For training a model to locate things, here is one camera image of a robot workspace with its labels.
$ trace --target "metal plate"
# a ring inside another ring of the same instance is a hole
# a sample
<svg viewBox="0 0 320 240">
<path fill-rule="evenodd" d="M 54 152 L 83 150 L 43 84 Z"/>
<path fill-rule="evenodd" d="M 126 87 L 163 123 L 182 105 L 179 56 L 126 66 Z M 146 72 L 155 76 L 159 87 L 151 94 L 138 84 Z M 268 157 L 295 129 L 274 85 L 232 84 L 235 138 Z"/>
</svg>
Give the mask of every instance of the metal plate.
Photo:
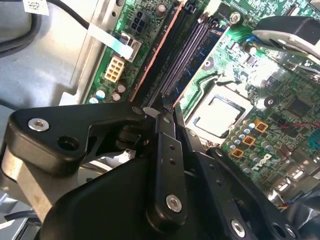
<svg viewBox="0 0 320 240">
<path fill-rule="evenodd" d="M 64 2 L 99 26 L 109 0 Z M 95 52 L 88 60 L 94 42 L 85 41 L 87 31 L 80 24 L 50 3 L 49 11 L 50 16 L 42 17 L 40 33 L 28 48 L 0 59 L 0 104 L 12 109 L 56 106 L 63 92 L 77 90 L 84 66 L 99 57 Z M 0 42 L 22 35 L 29 27 L 30 16 L 22 2 L 0 3 Z"/>
</svg>

